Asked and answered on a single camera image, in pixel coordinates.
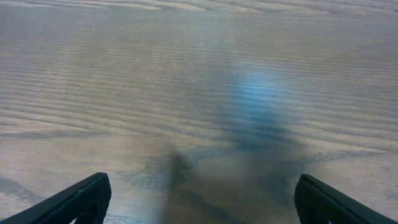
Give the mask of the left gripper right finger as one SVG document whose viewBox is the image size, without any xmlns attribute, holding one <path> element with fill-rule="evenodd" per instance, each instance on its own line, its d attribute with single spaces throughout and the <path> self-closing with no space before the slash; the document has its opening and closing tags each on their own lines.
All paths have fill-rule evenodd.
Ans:
<svg viewBox="0 0 398 224">
<path fill-rule="evenodd" d="M 302 174 L 294 192 L 301 224 L 397 224 L 309 174 Z"/>
</svg>

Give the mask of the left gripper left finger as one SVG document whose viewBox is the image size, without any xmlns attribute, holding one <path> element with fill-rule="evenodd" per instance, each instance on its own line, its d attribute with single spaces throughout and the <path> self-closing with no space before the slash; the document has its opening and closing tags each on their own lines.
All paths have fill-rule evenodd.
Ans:
<svg viewBox="0 0 398 224">
<path fill-rule="evenodd" d="M 97 172 L 1 224 L 102 224 L 110 200 L 108 175 Z"/>
</svg>

